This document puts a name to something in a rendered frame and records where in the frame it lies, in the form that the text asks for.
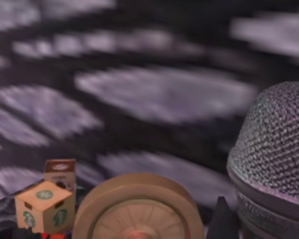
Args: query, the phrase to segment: microphone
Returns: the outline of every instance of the microphone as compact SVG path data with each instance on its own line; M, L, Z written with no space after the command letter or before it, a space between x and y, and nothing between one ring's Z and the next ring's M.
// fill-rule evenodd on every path
M299 82L256 98L227 170L245 239L299 239Z

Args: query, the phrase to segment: red object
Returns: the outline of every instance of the red object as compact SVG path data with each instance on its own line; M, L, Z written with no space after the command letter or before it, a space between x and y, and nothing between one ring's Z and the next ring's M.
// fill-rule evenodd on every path
M49 236L48 233L41 233L41 239L47 239ZM66 239L63 234L52 234L50 235L50 239Z

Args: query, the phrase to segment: wooden disc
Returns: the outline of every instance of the wooden disc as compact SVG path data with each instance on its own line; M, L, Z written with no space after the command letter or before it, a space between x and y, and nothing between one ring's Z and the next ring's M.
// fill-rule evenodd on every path
M197 239L203 223L179 184L149 173L112 178L82 201L72 239Z

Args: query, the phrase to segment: silver mesh grille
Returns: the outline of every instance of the silver mesh grille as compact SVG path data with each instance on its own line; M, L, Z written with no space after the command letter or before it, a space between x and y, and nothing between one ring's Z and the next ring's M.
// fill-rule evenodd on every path
M299 200L299 82L278 84L259 95L228 165L251 185Z

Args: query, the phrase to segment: starbucks box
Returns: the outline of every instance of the starbucks box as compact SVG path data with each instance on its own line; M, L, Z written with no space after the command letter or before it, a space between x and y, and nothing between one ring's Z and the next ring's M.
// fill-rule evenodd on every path
M61 234L74 224L75 196L54 183L43 181L19 193L14 200L19 228Z
M44 180L75 193L75 159L50 159L46 161Z

